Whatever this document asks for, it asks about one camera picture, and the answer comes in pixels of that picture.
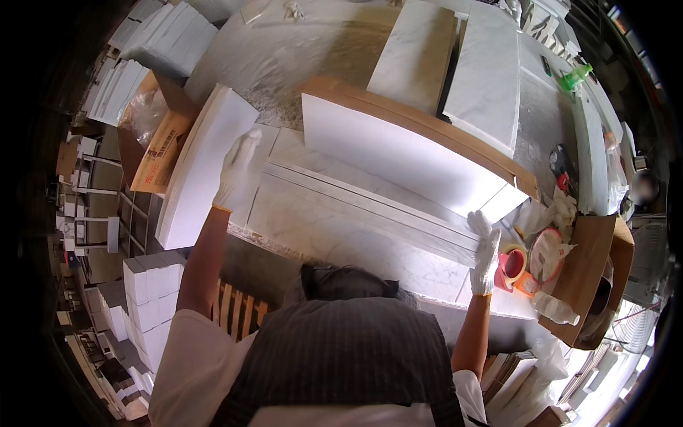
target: green plastic bottle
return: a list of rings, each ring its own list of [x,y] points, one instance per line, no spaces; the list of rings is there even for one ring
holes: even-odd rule
[[[559,80],[559,85],[567,92],[575,92],[591,71],[593,71],[591,64],[577,66],[571,73]]]

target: wooden pallet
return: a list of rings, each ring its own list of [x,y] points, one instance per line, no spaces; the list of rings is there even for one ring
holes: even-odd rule
[[[231,285],[218,280],[218,292],[212,309],[212,319],[238,342],[256,332],[261,326],[263,316],[268,312],[268,304]]]

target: brown cardboard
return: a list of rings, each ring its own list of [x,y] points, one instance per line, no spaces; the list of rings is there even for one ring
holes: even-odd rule
[[[81,137],[72,137],[59,145],[57,154],[57,169],[55,173],[64,177],[64,182],[71,183],[71,174],[75,172],[76,160],[79,155],[79,142]]]
[[[312,77],[301,83],[304,94],[325,99],[401,126],[441,144],[464,158],[485,167],[523,193],[539,200],[536,177],[512,159],[462,129],[436,117],[371,92],[344,85],[330,77]]]
[[[142,80],[136,94],[156,88],[161,90],[169,111],[147,149],[138,143],[133,131],[126,128],[126,123],[130,121],[130,105],[126,106],[117,130],[121,166],[126,182],[133,191],[166,192],[182,145],[199,115],[199,109],[181,87],[154,71]]]
[[[571,419],[559,407],[546,407],[526,427],[562,427],[571,422]]]
[[[612,258],[614,278],[606,309],[617,311],[633,261],[633,236],[624,220],[616,215],[578,217],[571,243],[578,246],[565,258],[551,294],[572,306],[574,313],[581,317],[579,323],[576,326],[558,325],[543,316],[538,322],[569,347],[594,350],[607,329],[597,334],[592,342],[578,342],[579,331],[598,289],[607,256]]]

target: cotton glove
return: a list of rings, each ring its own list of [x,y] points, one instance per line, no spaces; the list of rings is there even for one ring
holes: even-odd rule
[[[247,166],[254,150],[261,142],[261,129],[252,129],[240,137],[223,159],[221,183],[213,199],[215,208],[232,212],[240,201],[240,189],[244,186]]]
[[[498,245],[501,242],[501,229],[491,230],[491,224],[478,210],[467,215],[467,224],[479,234],[479,250],[475,255],[477,265],[470,268],[470,282],[473,295],[488,295],[493,292],[493,277],[498,268]]]

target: metal rack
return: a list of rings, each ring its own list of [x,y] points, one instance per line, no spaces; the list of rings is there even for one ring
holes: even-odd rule
[[[163,251],[154,238],[163,199],[154,193],[131,191],[121,179],[119,201],[119,249],[126,258]]]

